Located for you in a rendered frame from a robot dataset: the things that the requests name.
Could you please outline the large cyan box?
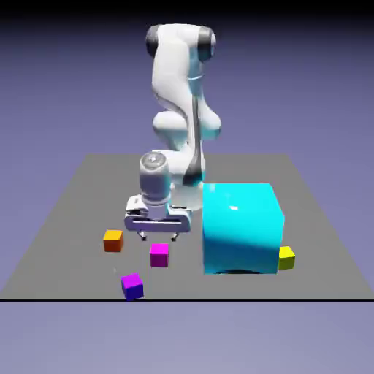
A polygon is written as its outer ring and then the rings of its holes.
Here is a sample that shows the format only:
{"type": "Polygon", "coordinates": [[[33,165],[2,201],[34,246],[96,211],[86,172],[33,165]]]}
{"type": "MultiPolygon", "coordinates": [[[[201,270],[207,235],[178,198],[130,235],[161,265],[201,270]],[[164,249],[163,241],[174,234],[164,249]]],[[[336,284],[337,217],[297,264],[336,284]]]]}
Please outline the large cyan box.
{"type": "Polygon", "coordinates": [[[284,223],[269,183],[204,184],[204,273],[277,273],[284,223]]]}

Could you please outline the small magenta cube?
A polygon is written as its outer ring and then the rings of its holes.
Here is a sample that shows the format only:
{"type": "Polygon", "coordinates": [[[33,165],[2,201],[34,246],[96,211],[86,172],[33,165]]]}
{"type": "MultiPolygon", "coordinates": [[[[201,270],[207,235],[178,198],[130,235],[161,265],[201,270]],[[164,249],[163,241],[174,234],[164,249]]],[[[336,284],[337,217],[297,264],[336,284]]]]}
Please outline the small magenta cube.
{"type": "Polygon", "coordinates": [[[168,267],[169,265],[169,244],[153,243],[150,247],[150,266],[168,267]]]}

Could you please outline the small purple cube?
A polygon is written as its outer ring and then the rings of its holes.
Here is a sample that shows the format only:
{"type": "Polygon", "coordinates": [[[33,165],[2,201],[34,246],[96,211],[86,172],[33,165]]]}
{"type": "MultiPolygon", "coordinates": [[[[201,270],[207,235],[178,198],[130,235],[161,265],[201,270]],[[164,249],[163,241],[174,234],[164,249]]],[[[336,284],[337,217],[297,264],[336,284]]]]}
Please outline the small purple cube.
{"type": "Polygon", "coordinates": [[[121,278],[121,286],[124,297],[128,301],[144,297],[143,282],[138,273],[123,276],[121,278]]]}

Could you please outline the small yellow cube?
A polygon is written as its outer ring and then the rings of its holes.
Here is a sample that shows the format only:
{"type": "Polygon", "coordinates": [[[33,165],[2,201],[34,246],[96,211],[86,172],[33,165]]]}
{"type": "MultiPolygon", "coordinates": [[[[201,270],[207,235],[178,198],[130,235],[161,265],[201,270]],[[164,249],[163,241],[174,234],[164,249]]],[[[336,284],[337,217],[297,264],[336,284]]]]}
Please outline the small yellow cube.
{"type": "Polygon", "coordinates": [[[290,246],[282,246],[279,249],[278,269],[291,270],[294,268],[296,255],[290,246]]]}

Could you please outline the small orange cube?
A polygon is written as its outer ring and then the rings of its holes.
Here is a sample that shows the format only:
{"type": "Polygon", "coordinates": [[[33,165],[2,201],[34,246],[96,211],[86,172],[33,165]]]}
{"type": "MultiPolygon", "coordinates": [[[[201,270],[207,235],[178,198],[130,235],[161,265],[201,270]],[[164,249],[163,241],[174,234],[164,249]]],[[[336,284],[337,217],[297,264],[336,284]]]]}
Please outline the small orange cube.
{"type": "Polygon", "coordinates": [[[105,252],[121,252],[123,247],[123,231],[117,229],[107,229],[103,236],[103,246],[105,252]]]}

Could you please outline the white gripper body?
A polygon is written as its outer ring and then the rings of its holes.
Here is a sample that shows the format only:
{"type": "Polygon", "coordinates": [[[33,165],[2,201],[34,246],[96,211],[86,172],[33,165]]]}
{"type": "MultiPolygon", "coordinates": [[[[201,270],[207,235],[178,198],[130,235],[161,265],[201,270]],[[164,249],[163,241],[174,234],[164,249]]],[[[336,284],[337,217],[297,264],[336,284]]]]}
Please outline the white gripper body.
{"type": "Polygon", "coordinates": [[[191,219],[183,215],[166,217],[160,221],[142,216],[126,215],[124,224],[129,231],[135,232],[184,233],[191,230],[191,219]]]}

